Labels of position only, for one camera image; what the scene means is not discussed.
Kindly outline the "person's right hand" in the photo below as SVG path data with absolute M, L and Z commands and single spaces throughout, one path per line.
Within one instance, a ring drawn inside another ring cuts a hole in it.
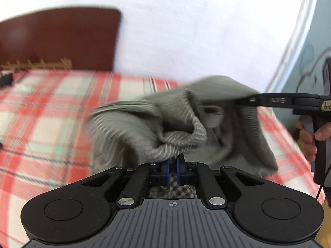
M 326 141 L 331 136 L 331 125 L 330 122 L 324 124 L 318 129 L 314 135 L 307 132 L 303 126 L 301 119 L 297 122 L 297 128 L 300 130 L 299 143 L 301 151 L 303 152 L 305 159 L 312 163 L 315 161 L 316 154 L 318 152 L 317 147 L 314 144 L 314 140 Z

